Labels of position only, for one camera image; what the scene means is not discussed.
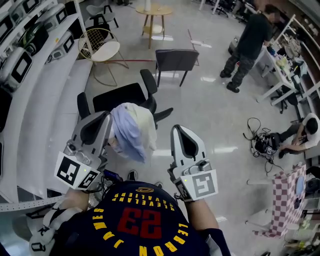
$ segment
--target checkered cloth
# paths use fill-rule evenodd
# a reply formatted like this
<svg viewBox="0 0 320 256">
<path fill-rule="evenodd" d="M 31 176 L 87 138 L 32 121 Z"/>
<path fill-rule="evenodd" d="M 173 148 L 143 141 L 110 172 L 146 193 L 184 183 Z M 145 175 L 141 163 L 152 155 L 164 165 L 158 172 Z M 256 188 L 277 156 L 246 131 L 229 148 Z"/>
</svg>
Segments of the checkered cloth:
<svg viewBox="0 0 320 256">
<path fill-rule="evenodd" d="M 299 176 L 304 177 L 303 192 L 296 195 L 296 182 Z M 253 231 L 256 236 L 268 238 L 280 238 L 287 232 L 288 224 L 296 224 L 303 211 L 303 201 L 306 193 L 306 165 L 296 167 L 291 173 L 281 171 L 274 176 L 272 219 L 269 231 Z M 301 199 L 298 209 L 295 209 L 296 199 Z"/>
</svg>

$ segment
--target tiled floor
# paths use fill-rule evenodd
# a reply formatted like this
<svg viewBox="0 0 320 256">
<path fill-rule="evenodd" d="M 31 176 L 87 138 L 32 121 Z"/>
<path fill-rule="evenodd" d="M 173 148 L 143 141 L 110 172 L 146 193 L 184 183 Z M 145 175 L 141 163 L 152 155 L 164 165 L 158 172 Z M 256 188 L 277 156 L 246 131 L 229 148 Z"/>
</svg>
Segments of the tiled floor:
<svg viewBox="0 0 320 256">
<path fill-rule="evenodd" d="M 297 119 L 294 108 L 289 105 L 283 114 L 277 107 L 270 105 L 270 99 L 261 103 L 256 97 L 268 90 L 274 77 L 267 80 L 261 78 L 261 69 L 253 69 L 244 78 L 240 93 L 234 94 L 226 89 L 227 79 L 221 79 L 219 73 L 227 58 L 228 46 L 234 36 L 239 36 L 244 25 L 232 17 L 212 15 L 211 7 L 205 5 L 202 12 L 198 11 L 199 3 L 189 0 L 152 0 L 173 7 L 174 12 L 165 17 L 165 34 L 172 36 L 172 41 L 153 40 L 152 48 L 148 49 L 148 35 L 141 36 L 145 16 L 135 11 L 134 7 L 143 5 L 143 0 L 134 0 L 131 7 L 112 5 L 116 13 L 119 28 L 110 22 L 110 28 L 118 38 L 120 51 L 127 60 L 155 60 L 157 49 L 192 49 L 188 30 L 193 40 L 203 41 L 212 46 L 195 46 L 199 51 L 199 66 L 190 71 L 179 87 L 183 72 L 177 72 L 174 78 L 163 75 L 158 92 L 154 95 L 158 111 L 173 107 L 172 114 L 158 123 L 157 150 L 148 158 L 146 164 L 139 164 L 109 152 L 108 169 L 119 173 L 125 178 L 131 169 L 138 171 L 139 180 L 155 183 L 161 181 L 164 189 L 171 195 L 176 192 L 170 182 L 167 169 L 173 158 L 170 154 L 170 131 L 173 125 L 180 124 L 193 130 L 206 145 L 211 165 L 217 171 L 219 193 L 206 199 L 216 217 L 225 217 L 220 222 L 229 248 L 237 256 L 259 256 L 266 250 L 278 255 L 283 239 L 257 237 L 252 228 L 245 225 L 251 214 L 272 204 L 272 190 L 263 185 L 247 185 L 247 179 L 265 177 L 265 160 L 254 158 L 250 151 L 250 142 L 243 133 L 249 134 L 247 119 L 259 118 L 262 127 L 273 132 L 282 132 L 290 121 Z M 84 20 L 88 18 L 85 6 L 101 5 L 99 0 L 88 0 L 80 4 Z M 161 24 L 161 18 L 155 17 L 154 22 Z M 130 69 L 112 64 L 111 70 L 120 86 L 138 82 L 144 88 L 139 71 L 150 69 L 155 72 L 154 62 L 129 62 Z M 110 74 L 103 64 L 97 67 L 99 78 L 112 82 Z M 95 81 L 92 74 L 86 87 L 89 103 L 92 98 L 114 89 Z M 286 155 L 283 159 L 275 157 L 274 162 L 289 171 L 292 164 L 303 159 L 303 155 Z"/>
</svg>

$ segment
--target hand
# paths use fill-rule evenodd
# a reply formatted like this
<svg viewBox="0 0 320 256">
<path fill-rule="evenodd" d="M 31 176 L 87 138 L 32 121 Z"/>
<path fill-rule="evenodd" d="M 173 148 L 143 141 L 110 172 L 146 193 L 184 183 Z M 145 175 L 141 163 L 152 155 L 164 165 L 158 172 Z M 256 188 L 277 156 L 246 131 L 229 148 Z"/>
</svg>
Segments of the hand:
<svg viewBox="0 0 320 256">
<path fill-rule="evenodd" d="M 291 142 L 291 145 L 297 145 L 299 143 L 299 138 L 298 137 L 295 137 L 292 142 Z"/>
</svg>

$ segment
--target red number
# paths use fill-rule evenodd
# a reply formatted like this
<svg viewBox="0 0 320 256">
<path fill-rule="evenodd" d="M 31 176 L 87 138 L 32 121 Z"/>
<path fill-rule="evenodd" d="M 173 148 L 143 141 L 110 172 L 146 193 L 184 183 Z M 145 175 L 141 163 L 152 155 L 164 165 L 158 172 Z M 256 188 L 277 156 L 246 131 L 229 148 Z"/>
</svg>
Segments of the red number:
<svg viewBox="0 0 320 256">
<path fill-rule="evenodd" d="M 141 218 L 141 213 L 140 209 L 124 208 L 117 230 L 119 232 L 138 236 L 139 227 L 134 224 L 136 223 L 136 219 Z M 149 239 L 160 239 L 162 237 L 160 212 L 154 210 L 143 211 L 140 237 Z"/>
<path fill-rule="evenodd" d="M 161 234 L 161 213 L 154 210 L 144 210 L 142 215 L 143 221 L 141 223 L 141 238 L 160 239 Z M 154 226 L 153 232 L 149 232 L 149 227 Z"/>
<path fill-rule="evenodd" d="M 140 209 L 135 209 L 135 208 L 124 208 L 122 217 L 119 221 L 117 230 L 119 232 L 125 232 L 131 235 L 138 235 L 139 233 L 139 227 L 136 225 L 133 225 L 136 223 L 136 220 L 134 218 L 130 218 L 130 213 L 134 213 L 133 217 L 134 218 L 141 218 L 141 210 Z M 131 228 L 127 227 L 127 223 L 132 223 Z"/>
</svg>

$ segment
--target round wooden table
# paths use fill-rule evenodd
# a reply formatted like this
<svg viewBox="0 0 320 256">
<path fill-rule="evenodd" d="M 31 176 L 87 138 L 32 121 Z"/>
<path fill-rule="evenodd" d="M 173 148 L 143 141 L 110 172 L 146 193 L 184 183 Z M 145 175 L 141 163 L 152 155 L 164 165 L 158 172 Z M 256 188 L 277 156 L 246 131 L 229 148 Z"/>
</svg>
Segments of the round wooden table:
<svg viewBox="0 0 320 256">
<path fill-rule="evenodd" d="M 143 29 L 142 29 L 142 35 L 144 35 L 145 32 L 149 34 L 149 49 L 150 49 L 151 48 L 152 34 L 161 34 L 161 33 L 163 33 L 163 37 L 165 36 L 165 15 L 171 14 L 173 12 L 173 10 L 172 10 L 172 8 L 170 6 L 160 5 L 160 4 L 157 4 L 157 3 L 151 4 L 151 10 L 150 11 L 145 11 L 145 7 L 144 6 L 138 6 L 135 10 L 136 10 L 137 13 L 146 15 L 145 21 L 144 21 L 144 25 L 143 25 Z M 155 15 L 156 16 L 161 16 L 161 19 L 162 19 L 162 30 L 153 32 L 154 16 Z M 149 16 L 151 16 L 150 26 L 146 26 Z"/>
</svg>

